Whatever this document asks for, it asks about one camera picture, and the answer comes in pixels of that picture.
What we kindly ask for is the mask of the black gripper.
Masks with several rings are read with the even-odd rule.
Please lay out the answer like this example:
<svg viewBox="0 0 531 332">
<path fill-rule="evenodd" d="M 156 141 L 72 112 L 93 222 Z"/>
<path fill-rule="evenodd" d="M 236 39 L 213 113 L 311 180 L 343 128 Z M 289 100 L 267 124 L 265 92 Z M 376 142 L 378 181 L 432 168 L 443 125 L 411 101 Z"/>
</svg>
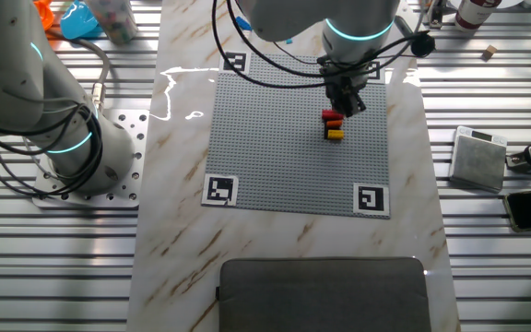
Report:
<svg viewBox="0 0 531 332">
<path fill-rule="evenodd" d="M 322 65 L 321 73 L 329 74 L 329 77 L 324 78 L 327 83 L 325 95 L 336 113 L 351 117 L 366 110 L 360 91 L 366 87 L 369 75 L 367 71 L 367 64 L 352 69 L 349 65 Z"/>
</svg>

